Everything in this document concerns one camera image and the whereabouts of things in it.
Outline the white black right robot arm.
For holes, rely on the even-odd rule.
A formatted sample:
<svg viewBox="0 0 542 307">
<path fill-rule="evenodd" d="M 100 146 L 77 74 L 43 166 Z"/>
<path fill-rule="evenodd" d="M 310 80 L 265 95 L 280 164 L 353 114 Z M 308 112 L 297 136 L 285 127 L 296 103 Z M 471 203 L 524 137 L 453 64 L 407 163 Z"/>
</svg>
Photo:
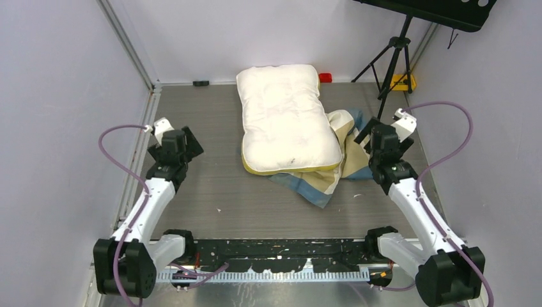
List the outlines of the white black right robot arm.
<svg viewBox="0 0 542 307">
<path fill-rule="evenodd" d="M 355 142 L 369 155 L 373 180 L 406 217 L 419 245 L 397 229 L 368 230 L 365 254 L 372 262 L 390 260 L 411 278 L 426 306 L 443 306 L 477 299 L 482 291 L 485 256 L 468 247 L 445 223 L 426 197 L 418 174 L 403 160 L 413 144 L 415 120 L 402 118 L 391 125 L 372 118 Z"/>
</svg>

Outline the blue tan white checked pillowcase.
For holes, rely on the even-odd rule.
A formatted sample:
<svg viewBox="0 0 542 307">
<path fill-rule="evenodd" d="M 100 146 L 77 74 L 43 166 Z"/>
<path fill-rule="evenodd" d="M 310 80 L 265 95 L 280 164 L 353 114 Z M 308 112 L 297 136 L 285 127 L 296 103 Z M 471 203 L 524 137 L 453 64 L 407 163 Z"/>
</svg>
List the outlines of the blue tan white checked pillowcase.
<svg viewBox="0 0 542 307">
<path fill-rule="evenodd" d="M 330 170 L 278 173 L 269 177 L 275 184 L 286 187 L 305 198 L 309 203 L 323 208 L 331 200 L 340 180 L 371 180 L 369 155 L 363 145 L 354 139 L 368 123 L 361 109 L 339 109 L 327 114 L 330 126 L 341 149 L 341 162 Z"/>
</svg>

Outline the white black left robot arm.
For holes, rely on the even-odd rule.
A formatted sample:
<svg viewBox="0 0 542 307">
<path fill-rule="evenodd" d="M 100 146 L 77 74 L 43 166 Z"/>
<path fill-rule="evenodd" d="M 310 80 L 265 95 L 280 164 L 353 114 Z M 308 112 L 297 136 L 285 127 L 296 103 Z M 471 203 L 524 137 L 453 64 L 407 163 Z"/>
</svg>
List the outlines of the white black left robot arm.
<svg viewBox="0 0 542 307">
<path fill-rule="evenodd" d="M 189 162 L 204 150 L 188 126 L 163 129 L 154 125 L 137 125 L 150 131 L 157 144 L 148 148 L 153 166 L 145 177 L 128 169 L 104 148 L 107 129 L 98 139 L 102 153 L 117 167 L 126 171 L 142 187 L 140 196 L 127 220 L 108 239 L 98 239 L 93 247 L 97 290 L 103 295 L 119 295 L 129 305 L 132 299 L 143 300 L 153 292 L 157 274 L 175 260 L 190 264 L 196 256 L 196 243 L 188 230 L 167 230 L 154 244 L 151 235 L 169 202 L 186 179 Z"/>
</svg>

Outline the white pillow with yellow edge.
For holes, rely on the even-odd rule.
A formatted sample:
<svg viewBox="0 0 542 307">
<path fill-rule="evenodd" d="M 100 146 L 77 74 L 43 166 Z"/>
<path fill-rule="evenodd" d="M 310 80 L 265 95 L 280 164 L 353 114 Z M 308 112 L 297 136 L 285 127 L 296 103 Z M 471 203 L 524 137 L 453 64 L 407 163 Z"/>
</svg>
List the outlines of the white pillow with yellow edge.
<svg viewBox="0 0 542 307">
<path fill-rule="evenodd" d="M 253 175 L 320 171 L 342 160 L 308 64 L 247 68 L 236 75 L 242 107 L 241 156 Z"/>
</svg>

